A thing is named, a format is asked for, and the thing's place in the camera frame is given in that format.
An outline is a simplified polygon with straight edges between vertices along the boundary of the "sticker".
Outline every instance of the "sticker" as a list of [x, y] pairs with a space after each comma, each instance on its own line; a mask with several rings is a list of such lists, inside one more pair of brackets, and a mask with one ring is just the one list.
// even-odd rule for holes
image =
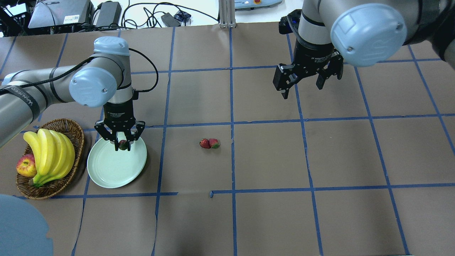
[[68, 15], [65, 16], [65, 19], [63, 20], [63, 24], [70, 24], [70, 23], [75, 23], [79, 21], [79, 16], [80, 15]]

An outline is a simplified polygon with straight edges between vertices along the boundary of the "brown woven basket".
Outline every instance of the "brown woven basket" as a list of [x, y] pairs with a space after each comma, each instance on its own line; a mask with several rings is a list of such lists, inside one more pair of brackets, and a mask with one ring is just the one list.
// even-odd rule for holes
[[[42, 200], [50, 198], [60, 193], [65, 187], [73, 180], [77, 166], [81, 159], [82, 150], [84, 148], [84, 130], [82, 127], [71, 119], [60, 118], [54, 119], [43, 124], [40, 128], [54, 130], [63, 133], [73, 143], [74, 151], [76, 153], [74, 165], [71, 171], [62, 179], [50, 181], [39, 188], [35, 188], [28, 184], [30, 178], [16, 174], [16, 187], [28, 199]], [[29, 145], [25, 148], [24, 155], [32, 153]]]

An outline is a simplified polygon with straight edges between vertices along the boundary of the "bunch of bananas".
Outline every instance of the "bunch of bananas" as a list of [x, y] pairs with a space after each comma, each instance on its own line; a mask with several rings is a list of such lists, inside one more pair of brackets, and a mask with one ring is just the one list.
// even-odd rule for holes
[[65, 177], [70, 172], [75, 151], [67, 136], [41, 128], [38, 133], [25, 132], [23, 137], [35, 156], [37, 174], [33, 177], [33, 186], [41, 187], [49, 181]]

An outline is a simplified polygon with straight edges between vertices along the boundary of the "white plate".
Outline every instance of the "white plate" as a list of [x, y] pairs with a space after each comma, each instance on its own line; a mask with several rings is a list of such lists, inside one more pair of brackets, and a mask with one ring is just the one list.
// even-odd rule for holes
[[[123, 133], [117, 134], [118, 140], [125, 139]], [[90, 150], [87, 171], [91, 180], [98, 186], [113, 189], [132, 182], [144, 168], [147, 148], [144, 140], [131, 144], [131, 151], [115, 151], [114, 144], [102, 138]]]

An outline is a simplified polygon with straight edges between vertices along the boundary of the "strawberry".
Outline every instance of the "strawberry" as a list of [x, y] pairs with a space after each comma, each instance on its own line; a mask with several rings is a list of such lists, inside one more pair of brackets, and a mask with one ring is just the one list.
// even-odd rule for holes
[[210, 143], [210, 147], [211, 147], [211, 148], [219, 148], [219, 147], [220, 147], [220, 143], [218, 142], [217, 139], [211, 138], [211, 139], [209, 139], [208, 141], [209, 141], [209, 143]]
[[206, 139], [206, 138], [203, 138], [203, 139], [201, 140], [201, 142], [199, 142], [199, 145], [200, 145], [202, 148], [210, 148], [209, 140]]
[[128, 146], [126, 145], [127, 144], [127, 141], [126, 140], [121, 140], [118, 142], [118, 149], [120, 150], [126, 150], [128, 148]]

